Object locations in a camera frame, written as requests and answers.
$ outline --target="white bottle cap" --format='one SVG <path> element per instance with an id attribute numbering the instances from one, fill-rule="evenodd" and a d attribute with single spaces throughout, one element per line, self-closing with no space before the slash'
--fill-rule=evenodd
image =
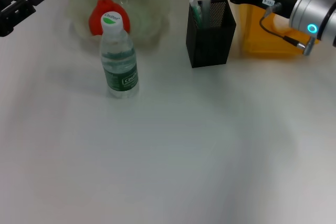
<path id="1" fill-rule="evenodd" d="M 101 17 L 103 32 L 107 34 L 118 34 L 123 28 L 122 17 L 119 13 L 108 12 Z"/>

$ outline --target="yellow box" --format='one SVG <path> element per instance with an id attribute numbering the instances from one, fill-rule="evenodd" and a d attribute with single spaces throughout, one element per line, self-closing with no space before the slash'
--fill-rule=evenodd
<path id="1" fill-rule="evenodd" d="M 246 57 L 260 59 L 293 59 L 302 54 L 302 50 L 285 42 L 281 38 L 265 32 L 259 25 L 259 20 L 265 10 L 252 6 L 240 5 L 240 23 L 243 36 L 243 51 Z M 269 30 L 274 30 L 274 14 L 264 20 L 263 24 Z M 296 30 L 285 33 L 286 36 L 306 42 L 309 36 Z"/>

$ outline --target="green bottle label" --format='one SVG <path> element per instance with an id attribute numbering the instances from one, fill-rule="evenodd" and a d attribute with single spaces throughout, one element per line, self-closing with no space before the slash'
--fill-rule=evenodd
<path id="1" fill-rule="evenodd" d="M 104 72 L 108 86 L 117 91 L 130 90 L 138 82 L 137 64 L 126 73 L 111 73 L 105 69 Z"/>

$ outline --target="water bottle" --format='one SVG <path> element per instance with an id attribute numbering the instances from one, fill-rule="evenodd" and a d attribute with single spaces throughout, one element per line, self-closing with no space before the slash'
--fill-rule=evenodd
<path id="1" fill-rule="evenodd" d="M 105 13 L 101 25 L 100 55 L 109 90 L 116 98 L 132 97 L 139 91 L 133 42 L 123 29 L 119 13 Z"/>

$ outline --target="red ball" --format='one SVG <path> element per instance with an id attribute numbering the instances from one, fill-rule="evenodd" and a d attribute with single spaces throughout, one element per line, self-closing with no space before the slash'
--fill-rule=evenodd
<path id="1" fill-rule="evenodd" d="M 89 18 L 89 27 L 93 35 L 102 35 L 103 29 L 101 27 L 101 17 L 108 12 L 117 12 L 121 15 L 124 30 L 128 33 L 131 31 L 130 19 L 126 11 L 112 0 L 98 0 L 97 6 L 93 10 Z"/>

